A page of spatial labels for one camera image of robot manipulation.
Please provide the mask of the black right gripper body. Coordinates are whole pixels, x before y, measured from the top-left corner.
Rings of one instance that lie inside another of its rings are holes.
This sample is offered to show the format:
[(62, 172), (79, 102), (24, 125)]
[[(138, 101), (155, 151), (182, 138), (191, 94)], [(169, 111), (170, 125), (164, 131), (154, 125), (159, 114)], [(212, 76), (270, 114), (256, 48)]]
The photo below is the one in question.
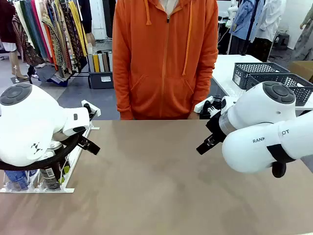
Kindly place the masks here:
[(226, 134), (221, 130), (219, 125), (220, 113), (215, 114), (206, 124), (207, 129), (211, 132), (208, 137), (209, 144), (218, 144), (223, 142), (226, 138)]

